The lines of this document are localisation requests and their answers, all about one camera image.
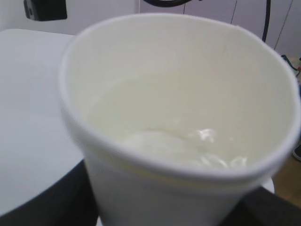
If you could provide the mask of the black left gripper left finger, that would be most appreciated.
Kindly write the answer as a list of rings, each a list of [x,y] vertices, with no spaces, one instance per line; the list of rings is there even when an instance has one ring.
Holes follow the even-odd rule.
[[[98,209],[81,161],[46,191],[2,215],[2,226],[95,226]]]

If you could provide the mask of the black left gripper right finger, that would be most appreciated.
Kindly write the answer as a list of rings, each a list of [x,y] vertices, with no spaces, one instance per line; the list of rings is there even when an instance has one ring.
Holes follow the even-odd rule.
[[[301,209],[275,195],[272,182],[246,195],[222,226],[299,226]]]

